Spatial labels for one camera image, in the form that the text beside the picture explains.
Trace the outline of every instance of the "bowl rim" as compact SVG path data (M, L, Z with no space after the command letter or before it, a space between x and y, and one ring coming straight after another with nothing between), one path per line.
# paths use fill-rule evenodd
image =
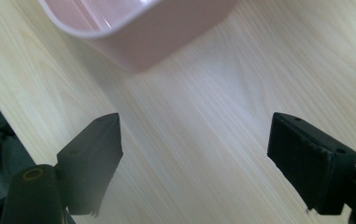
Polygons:
M108 35L112 35L114 33L117 33L122 27L124 27L126 24L130 23L131 21L135 20L142 14L144 14L146 11L151 9L152 7L156 6L158 3L160 3L163 0L152 0L148 4L143 5L143 7L139 7L138 9L134 10L133 12L130 13L130 15L122 18L121 20L118 20L115 22L112 26L110 26L110 29L107 30L99 30L99 31L93 31L93 30L79 30L76 28L73 28L64 22L62 22L60 19L58 19L55 14L52 12L50 9L49 5L46 2L47 0L38 0L40 5L43 7L44 11L46 12L47 16L49 19L61 30L65 31L66 33L82 38L82 39L99 39L106 37Z

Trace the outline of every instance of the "pink bowl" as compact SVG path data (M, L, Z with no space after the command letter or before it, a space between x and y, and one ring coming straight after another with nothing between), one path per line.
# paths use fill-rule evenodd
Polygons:
M223 19L236 0L39 0L60 29L129 71L159 62Z

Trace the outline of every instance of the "light wood surface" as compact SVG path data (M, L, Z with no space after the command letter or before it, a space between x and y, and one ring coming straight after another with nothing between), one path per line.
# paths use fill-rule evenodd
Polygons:
M0 1L0 109L37 163L119 112L124 156L98 218L78 223L347 223L306 212L266 157L272 114L356 150L356 1L241 0L161 63L129 74Z

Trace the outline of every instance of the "round hole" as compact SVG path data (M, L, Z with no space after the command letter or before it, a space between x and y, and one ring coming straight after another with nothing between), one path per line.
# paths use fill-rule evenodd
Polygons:
M35 180L38 179L39 177L41 177L44 174L44 170L41 168L34 168L31 170L26 171L23 176L22 179L25 181L31 181L31 180Z
M346 154L347 153L347 151L345 150L345 149L343 149L343 148L338 148L338 149L336 149L335 150L337 153L340 153L340 154Z

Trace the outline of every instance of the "wooden table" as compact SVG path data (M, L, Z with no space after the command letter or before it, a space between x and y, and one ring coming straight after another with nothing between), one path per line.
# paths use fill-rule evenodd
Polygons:
M241 0L130 74L58 30L37 1L0 1L0 109L36 163L119 112L124 156L98 218L78 223L347 223L306 213L266 157L272 114L356 150L356 1Z

